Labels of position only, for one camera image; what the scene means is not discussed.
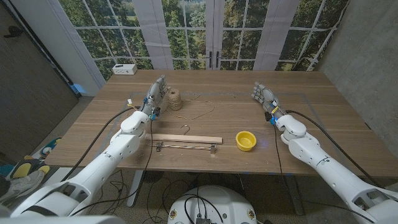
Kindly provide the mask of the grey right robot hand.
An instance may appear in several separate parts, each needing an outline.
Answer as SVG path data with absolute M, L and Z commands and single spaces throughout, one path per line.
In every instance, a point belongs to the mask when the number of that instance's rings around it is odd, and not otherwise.
M 267 121 L 275 123 L 279 118 L 286 115 L 285 110 L 279 103 L 278 97 L 264 85 L 255 82 L 251 96 L 262 105 Z

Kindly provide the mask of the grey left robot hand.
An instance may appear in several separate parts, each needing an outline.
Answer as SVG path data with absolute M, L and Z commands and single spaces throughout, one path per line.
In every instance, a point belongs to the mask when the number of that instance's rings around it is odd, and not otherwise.
M 165 75 L 161 75 L 149 88 L 140 111 L 148 116 L 160 116 L 160 106 L 169 91 Z

